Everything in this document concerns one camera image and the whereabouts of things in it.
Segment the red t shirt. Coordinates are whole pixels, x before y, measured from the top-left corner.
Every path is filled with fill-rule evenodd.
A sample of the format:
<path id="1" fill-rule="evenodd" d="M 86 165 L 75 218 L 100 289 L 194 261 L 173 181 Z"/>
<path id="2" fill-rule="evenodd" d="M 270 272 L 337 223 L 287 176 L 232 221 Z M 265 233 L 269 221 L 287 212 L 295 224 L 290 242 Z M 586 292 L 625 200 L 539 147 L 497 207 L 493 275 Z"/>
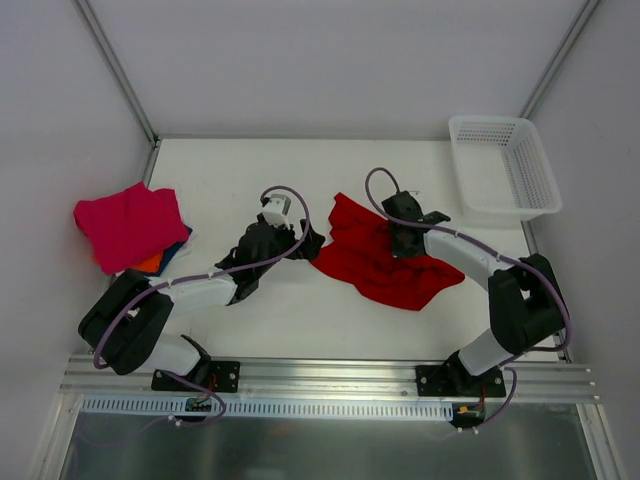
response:
<path id="1" fill-rule="evenodd" d="M 389 222 L 342 193 L 334 197 L 329 223 L 331 242 L 311 264 L 369 300 L 420 311 L 465 280 L 462 272 L 430 256 L 393 257 Z"/>

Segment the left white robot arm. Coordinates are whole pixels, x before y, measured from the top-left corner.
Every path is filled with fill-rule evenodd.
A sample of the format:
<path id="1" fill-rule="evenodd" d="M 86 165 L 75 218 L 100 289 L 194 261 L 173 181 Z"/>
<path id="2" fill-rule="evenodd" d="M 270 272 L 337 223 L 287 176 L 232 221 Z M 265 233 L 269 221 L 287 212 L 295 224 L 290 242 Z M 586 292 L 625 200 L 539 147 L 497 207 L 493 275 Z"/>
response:
<path id="1" fill-rule="evenodd" d="M 282 259 L 316 259 L 325 238 L 307 219 L 300 226 L 302 234 L 297 236 L 292 226 L 271 225 L 259 217 L 238 244 L 203 274 L 152 283 L 143 274 L 126 270 L 78 327 L 81 338 L 94 350 L 95 368 L 120 376 L 150 369 L 155 391 L 207 393 L 214 387 L 236 391 L 236 380 L 223 379 L 223 367 L 203 346 L 187 334 L 168 334 L 165 327 L 179 315 L 245 300 Z"/>

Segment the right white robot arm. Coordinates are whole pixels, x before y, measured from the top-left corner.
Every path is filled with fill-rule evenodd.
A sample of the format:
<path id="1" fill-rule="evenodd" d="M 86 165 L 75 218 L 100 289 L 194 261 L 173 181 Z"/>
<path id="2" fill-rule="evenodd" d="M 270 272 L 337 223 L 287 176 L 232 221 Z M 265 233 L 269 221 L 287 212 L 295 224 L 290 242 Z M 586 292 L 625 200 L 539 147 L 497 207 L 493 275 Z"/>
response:
<path id="1" fill-rule="evenodd" d="M 385 199 L 382 211 L 389 220 L 395 257 L 440 260 L 488 295 L 487 330 L 441 365 L 417 366 L 418 395 L 503 396 L 500 368 L 566 326 L 568 312 L 549 261 L 539 254 L 520 259 L 503 256 L 450 227 L 447 215 L 425 214 L 407 191 Z"/>

